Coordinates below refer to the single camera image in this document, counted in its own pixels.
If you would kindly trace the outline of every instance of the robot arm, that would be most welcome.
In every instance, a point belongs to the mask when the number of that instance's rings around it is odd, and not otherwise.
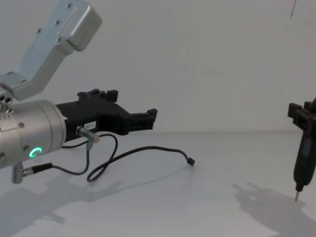
[[[54,105],[35,101],[12,105],[40,93],[64,58],[83,51],[102,19],[87,3],[61,0],[14,71],[0,75],[0,169],[12,166],[13,183],[21,183],[26,160],[60,149],[65,141],[85,137],[87,150],[99,140],[98,131],[126,135],[152,129],[157,110],[130,114],[115,104],[117,91],[78,94],[75,102]]]
[[[0,75],[3,110],[13,98],[24,100],[40,93],[67,55],[83,51],[102,24],[98,13],[80,0],[61,0],[17,67]]]

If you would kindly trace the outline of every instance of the white wall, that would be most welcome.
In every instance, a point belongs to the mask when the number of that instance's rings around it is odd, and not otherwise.
[[[288,131],[288,103],[316,97],[316,1],[90,0],[104,24],[43,93],[55,103],[117,89],[156,131]],[[58,0],[2,0],[0,73],[11,70]]]

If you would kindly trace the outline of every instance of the black bracket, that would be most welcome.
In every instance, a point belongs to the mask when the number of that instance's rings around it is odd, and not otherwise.
[[[310,139],[316,139],[316,99],[305,102],[304,107],[291,103],[287,115]]]
[[[79,92],[79,100],[59,104],[58,109],[66,117],[66,141],[79,138],[76,128],[86,127],[91,132],[107,131],[118,135],[126,135],[132,131],[153,129],[157,110],[151,109],[146,113],[130,114],[116,104],[119,92],[107,92],[94,89],[89,92]]]

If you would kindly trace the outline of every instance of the cable end plug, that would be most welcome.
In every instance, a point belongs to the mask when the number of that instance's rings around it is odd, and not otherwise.
[[[187,159],[187,163],[188,163],[189,165],[191,165],[191,166],[193,166],[195,162],[196,162],[196,161],[195,161],[194,159],[192,159],[191,157],[189,157],[189,158]]]
[[[44,170],[51,169],[53,167],[52,163],[47,163],[47,164],[41,164],[41,165],[36,165],[32,166],[29,168],[26,168],[23,170],[23,177],[27,177],[36,173],[40,173]]]

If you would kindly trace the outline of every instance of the metal connector plug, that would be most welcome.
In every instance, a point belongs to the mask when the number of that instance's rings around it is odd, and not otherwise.
[[[86,149],[90,151],[93,147],[93,144],[96,144],[100,141],[100,136],[97,134],[90,132],[88,129],[84,127],[78,127],[77,128],[77,134],[81,137],[85,137],[88,140]]]
[[[12,183],[20,184],[23,181],[23,163],[18,162],[12,166]]]
[[[24,169],[23,173],[22,173],[23,177],[27,177],[27,176],[30,176],[32,174],[34,174],[32,167]]]

